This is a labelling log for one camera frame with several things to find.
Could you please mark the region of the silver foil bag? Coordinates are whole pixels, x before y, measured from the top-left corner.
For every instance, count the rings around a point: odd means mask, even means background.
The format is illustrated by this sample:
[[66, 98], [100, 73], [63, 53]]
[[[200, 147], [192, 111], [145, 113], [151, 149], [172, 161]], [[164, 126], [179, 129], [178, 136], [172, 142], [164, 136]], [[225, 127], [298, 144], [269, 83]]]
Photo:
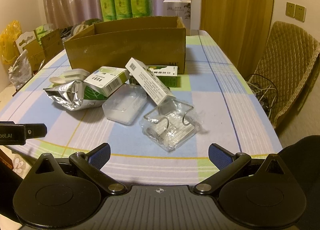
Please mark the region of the silver foil bag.
[[106, 96], [80, 80], [73, 80], [43, 90], [51, 100], [69, 111], [100, 107], [107, 100]]

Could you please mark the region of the beige plastic spoon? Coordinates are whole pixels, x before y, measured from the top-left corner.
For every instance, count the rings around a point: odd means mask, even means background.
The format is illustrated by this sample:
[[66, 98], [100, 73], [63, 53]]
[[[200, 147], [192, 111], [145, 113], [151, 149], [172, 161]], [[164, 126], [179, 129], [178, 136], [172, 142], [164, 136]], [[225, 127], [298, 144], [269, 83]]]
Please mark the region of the beige plastic spoon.
[[50, 77], [49, 81], [52, 84], [64, 84], [66, 81], [60, 77]]

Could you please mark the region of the clear plastic case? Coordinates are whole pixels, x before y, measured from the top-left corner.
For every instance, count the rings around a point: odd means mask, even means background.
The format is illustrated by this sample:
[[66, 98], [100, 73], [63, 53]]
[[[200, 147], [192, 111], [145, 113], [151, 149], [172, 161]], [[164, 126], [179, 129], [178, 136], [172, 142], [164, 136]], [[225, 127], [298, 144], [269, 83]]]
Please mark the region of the clear plastic case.
[[102, 105], [108, 120], [131, 125], [147, 102], [147, 94], [141, 86], [123, 84]]

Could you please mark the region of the wire rack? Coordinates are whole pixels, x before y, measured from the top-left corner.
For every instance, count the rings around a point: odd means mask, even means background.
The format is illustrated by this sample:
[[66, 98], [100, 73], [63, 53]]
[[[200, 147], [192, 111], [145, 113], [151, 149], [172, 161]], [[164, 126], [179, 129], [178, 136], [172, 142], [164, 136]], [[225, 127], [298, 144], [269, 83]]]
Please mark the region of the wire rack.
[[179, 99], [167, 100], [146, 113], [140, 126], [144, 135], [168, 153], [203, 130], [195, 107]]

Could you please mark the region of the white lidded container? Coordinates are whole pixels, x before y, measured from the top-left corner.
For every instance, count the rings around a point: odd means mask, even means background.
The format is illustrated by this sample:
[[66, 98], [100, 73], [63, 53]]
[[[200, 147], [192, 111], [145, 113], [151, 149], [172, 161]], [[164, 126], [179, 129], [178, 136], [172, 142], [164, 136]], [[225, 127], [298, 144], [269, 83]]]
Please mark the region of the white lidded container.
[[65, 71], [62, 76], [67, 79], [73, 79], [73, 80], [84, 80], [86, 77], [90, 75], [90, 72], [84, 70], [84, 69], [71, 69]]

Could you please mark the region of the long white medicine box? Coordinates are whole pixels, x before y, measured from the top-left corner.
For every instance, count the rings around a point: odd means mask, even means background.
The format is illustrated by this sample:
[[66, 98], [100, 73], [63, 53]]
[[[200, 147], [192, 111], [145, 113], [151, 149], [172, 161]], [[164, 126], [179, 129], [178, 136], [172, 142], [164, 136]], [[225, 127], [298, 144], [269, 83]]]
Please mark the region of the long white medicine box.
[[125, 67], [156, 105], [176, 98], [171, 90], [143, 62], [131, 58]]

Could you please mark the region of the white crumpled plastic bag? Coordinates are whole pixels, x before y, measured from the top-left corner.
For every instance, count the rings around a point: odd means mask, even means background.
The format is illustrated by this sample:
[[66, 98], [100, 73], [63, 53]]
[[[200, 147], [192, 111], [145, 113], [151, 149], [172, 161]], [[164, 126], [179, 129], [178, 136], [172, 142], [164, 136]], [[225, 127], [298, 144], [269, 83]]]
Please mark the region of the white crumpled plastic bag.
[[21, 89], [33, 77], [27, 54], [28, 51], [25, 49], [8, 70], [9, 81], [16, 90]]

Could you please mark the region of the yellow plastic bag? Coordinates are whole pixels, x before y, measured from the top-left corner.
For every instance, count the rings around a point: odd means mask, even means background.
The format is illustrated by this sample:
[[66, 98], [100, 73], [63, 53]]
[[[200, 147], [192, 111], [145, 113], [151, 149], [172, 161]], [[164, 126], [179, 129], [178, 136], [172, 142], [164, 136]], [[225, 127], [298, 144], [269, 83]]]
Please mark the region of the yellow plastic bag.
[[1, 33], [0, 54], [3, 65], [12, 65], [20, 55], [15, 41], [21, 34], [21, 24], [17, 20], [9, 23]]

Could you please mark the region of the small brown cardboard box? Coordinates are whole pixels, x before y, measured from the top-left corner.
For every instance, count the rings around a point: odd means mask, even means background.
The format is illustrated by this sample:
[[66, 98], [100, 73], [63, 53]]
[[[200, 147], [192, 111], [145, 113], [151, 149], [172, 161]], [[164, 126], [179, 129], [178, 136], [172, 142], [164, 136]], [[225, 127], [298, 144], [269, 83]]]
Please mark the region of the small brown cardboard box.
[[48, 63], [64, 49], [59, 29], [42, 37], [40, 42], [41, 44], [35, 39], [23, 47], [28, 51], [27, 58], [32, 71], [38, 71], [43, 61], [44, 64]]

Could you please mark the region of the dark instant noodle bowl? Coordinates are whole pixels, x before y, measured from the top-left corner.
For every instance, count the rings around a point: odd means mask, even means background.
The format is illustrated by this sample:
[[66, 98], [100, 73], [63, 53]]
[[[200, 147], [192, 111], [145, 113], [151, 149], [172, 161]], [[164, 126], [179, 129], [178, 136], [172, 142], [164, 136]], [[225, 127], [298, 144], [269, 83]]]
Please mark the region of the dark instant noodle bowl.
[[91, 26], [92, 24], [95, 24], [95, 23], [99, 23], [99, 22], [102, 22], [103, 20], [101, 19], [88, 19], [88, 20], [85, 20], [81, 23], [78, 23], [76, 25], [74, 25], [71, 29], [71, 36], [74, 36], [76, 34], [78, 34], [79, 32], [81, 32], [82, 30], [86, 29], [87, 27]]

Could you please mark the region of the quilted brown chair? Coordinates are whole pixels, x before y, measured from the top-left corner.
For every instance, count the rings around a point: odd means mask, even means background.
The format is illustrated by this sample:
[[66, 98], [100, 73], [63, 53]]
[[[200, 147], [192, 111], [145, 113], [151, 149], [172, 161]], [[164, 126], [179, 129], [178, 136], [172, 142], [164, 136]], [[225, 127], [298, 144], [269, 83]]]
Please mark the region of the quilted brown chair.
[[292, 23], [276, 21], [257, 68], [246, 80], [273, 128], [303, 92], [319, 60], [319, 41]]

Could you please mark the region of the large brown cardboard box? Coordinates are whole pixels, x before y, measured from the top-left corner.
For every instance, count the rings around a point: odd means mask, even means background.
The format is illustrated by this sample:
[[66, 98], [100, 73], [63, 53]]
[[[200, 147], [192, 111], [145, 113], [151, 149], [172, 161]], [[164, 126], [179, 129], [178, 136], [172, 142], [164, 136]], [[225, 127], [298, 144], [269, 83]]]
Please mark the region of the large brown cardboard box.
[[65, 42], [69, 63], [93, 73], [123, 68], [135, 58], [146, 66], [185, 71], [186, 28], [178, 16], [145, 16], [95, 23]]

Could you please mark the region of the yellow curtain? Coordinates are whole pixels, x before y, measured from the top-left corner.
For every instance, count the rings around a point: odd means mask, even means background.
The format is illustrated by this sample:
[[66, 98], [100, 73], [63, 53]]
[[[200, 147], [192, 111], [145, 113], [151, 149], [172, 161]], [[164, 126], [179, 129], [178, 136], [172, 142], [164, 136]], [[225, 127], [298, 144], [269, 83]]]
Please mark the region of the yellow curtain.
[[274, 0], [201, 0], [200, 29], [208, 32], [243, 77], [263, 54]]

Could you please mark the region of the white humidifier box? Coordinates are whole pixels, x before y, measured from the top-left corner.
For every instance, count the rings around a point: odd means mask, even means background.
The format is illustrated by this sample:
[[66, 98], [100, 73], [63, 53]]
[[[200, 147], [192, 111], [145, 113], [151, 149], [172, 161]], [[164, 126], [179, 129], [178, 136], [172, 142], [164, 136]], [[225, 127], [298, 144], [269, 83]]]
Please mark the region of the white humidifier box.
[[186, 29], [191, 27], [191, 0], [164, 0], [164, 16], [179, 16]]

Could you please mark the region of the wall socket plates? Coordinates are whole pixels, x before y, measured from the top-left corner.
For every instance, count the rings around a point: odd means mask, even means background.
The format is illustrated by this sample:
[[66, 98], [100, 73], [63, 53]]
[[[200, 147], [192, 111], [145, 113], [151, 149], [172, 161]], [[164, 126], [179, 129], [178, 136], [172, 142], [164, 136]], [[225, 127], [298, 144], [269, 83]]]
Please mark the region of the wall socket plates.
[[285, 15], [300, 22], [305, 22], [306, 8], [291, 2], [286, 3]]

